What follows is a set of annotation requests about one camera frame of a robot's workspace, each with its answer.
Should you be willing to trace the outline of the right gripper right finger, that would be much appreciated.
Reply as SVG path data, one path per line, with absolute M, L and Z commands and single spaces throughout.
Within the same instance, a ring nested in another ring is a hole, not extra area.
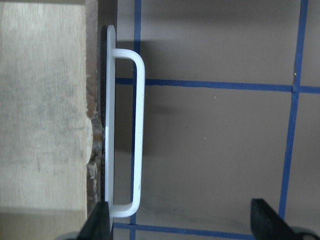
M 297 240 L 296 233 L 262 198 L 250 203 L 250 229 L 256 240 Z

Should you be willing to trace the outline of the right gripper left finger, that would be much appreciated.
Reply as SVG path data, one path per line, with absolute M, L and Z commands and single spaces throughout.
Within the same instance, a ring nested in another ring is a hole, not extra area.
M 80 230 L 78 240 L 111 240 L 112 228 L 110 225 L 108 202 L 97 202 L 90 216 Z

